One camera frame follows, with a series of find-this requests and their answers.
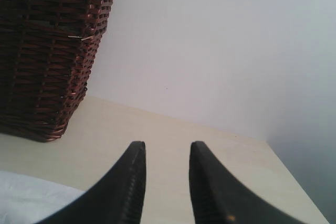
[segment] woven texture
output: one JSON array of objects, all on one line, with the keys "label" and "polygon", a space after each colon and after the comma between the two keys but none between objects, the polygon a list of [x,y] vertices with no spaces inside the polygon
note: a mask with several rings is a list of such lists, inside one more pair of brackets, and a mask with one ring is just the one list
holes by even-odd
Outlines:
[{"label": "woven texture", "polygon": [[113,0],[0,0],[0,131],[60,138],[86,92]]}]

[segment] white cloth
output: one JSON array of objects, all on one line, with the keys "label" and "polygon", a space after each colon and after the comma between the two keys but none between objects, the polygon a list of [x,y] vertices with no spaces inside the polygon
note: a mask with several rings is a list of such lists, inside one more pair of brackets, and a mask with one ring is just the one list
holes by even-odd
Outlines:
[{"label": "white cloth", "polygon": [[0,224],[36,223],[82,194],[68,186],[0,170]]}]

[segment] light wood surface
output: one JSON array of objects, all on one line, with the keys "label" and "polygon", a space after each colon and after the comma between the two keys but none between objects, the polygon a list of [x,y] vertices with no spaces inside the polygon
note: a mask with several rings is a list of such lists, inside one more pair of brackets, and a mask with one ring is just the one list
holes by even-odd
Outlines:
[{"label": "light wood surface", "polygon": [[194,223],[188,159],[196,140],[266,201],[306,223],[328,223],[266,142],[93,97],[84,99],[60,140],[0,134],[0,169],[86,190],[133,140],[146,142],[144,224]]}]

